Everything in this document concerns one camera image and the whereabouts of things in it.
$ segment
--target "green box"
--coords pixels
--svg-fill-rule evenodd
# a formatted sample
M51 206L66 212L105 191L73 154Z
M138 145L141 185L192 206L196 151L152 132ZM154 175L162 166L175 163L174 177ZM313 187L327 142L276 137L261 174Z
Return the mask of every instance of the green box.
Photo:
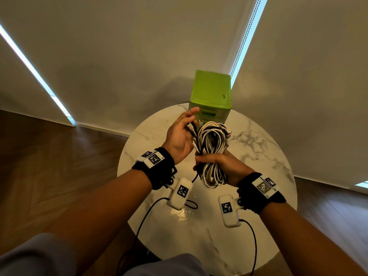
M195 118L203 123L224 124L232 107L230 75L197 70L195 76L189 109L198 106Z

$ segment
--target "gray shirt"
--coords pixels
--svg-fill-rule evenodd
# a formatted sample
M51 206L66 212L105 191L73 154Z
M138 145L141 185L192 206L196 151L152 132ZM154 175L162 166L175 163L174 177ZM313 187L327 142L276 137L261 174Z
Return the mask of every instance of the gray shirt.
M51 233L41 233L0 256L1 276L69 276L76 274L76 254ZM191 254L136 266L126 276L208 276L200 261Z

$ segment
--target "round table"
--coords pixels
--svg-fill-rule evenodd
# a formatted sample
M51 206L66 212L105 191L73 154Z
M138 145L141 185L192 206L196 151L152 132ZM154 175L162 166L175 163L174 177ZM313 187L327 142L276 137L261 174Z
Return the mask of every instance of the round table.
M117 175L128 171L137 157L161 146L169 126L188 110L188 103L170 106L148 117L132 133L122 151ZM256 171L270 176L279 186L287 202L297 208L297 191L290 165L277 143L254 121L231 110L226 126L232 131L228 150ZM176 178L193 180L196 172L194 151L177 167ZM254 238L245 223L240 227L226 228L223 224L218 197L231 194L237 198L236 188L230 185L206 189L198 178L188 199L198 209L184 207L181 211L170 208L166 200L158 202L147 216L138 236L139 240L160 259L190 253L202 263L211 275L239 275L251 271L254 262ZM137 232L150 208L159 198L168 196L170 189L161 188L150 193L130 218L129 225ZM250 210L238 211L241 219L253 227L257 239L256 268L266 264L278 252L274 240L260 220Z

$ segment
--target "green lid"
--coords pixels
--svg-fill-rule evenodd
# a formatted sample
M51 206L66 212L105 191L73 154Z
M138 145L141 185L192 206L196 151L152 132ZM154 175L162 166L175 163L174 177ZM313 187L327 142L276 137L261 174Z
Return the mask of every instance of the green lid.
M190 97L192 103L231 109L230 75L197 70L195 76Z

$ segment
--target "wristband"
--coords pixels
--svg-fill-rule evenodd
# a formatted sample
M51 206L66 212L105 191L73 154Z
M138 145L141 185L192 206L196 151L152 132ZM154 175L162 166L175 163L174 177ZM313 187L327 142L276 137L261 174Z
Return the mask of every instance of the wristband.
M147 151L138 157L132 169L143 171L153 190L158 190L166 184L170 185L172 176L177 173L174 159L163 147L156 148L153 152Z
M270 202L286 202L277 185L269 177L266 178L258 172L244 177L239 182L238 187L237 192L240 197L238 204L258 215Z

